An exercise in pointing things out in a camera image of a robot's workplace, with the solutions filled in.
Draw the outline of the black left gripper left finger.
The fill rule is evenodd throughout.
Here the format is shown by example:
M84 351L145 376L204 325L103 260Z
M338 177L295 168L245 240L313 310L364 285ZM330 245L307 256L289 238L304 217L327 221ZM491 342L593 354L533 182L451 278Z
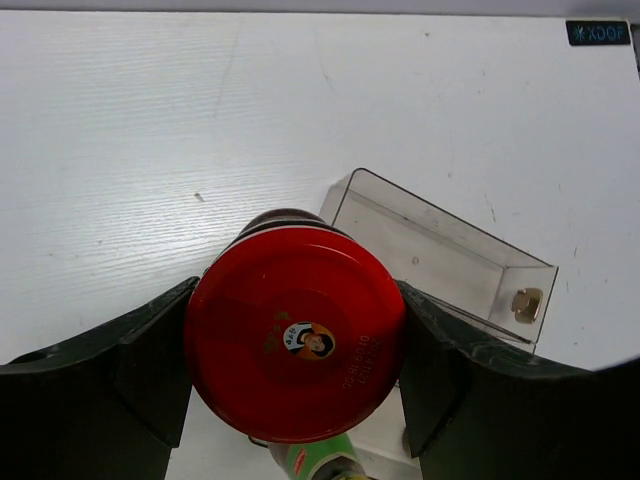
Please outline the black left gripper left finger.
M165 477L192 390L183 325L197 282L2 366L2 478Z

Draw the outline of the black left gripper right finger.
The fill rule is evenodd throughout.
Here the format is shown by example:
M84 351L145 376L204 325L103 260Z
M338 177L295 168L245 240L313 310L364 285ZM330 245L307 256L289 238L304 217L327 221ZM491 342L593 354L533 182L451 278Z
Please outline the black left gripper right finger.
M635 479L639 363L597 371L507 344L407 283L400 374L426 479Z

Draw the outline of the yellow cap sauce bottle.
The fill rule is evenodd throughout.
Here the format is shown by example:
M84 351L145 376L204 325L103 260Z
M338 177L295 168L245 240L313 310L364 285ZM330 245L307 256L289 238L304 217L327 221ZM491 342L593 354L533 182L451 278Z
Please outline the yellow cap sauce bottle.
M304 444L269 443L275 462L290 480L368 480L347 434Z

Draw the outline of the red lid dark sauce jar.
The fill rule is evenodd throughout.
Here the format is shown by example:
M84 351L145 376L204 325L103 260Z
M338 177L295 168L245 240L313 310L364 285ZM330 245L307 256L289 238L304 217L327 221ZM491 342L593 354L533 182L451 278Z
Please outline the red lid dark sauce jar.
M390 272L318 216L250 221L199 280L186 310L192 383L236 430L274 443L355 427L400 373L406 309Z

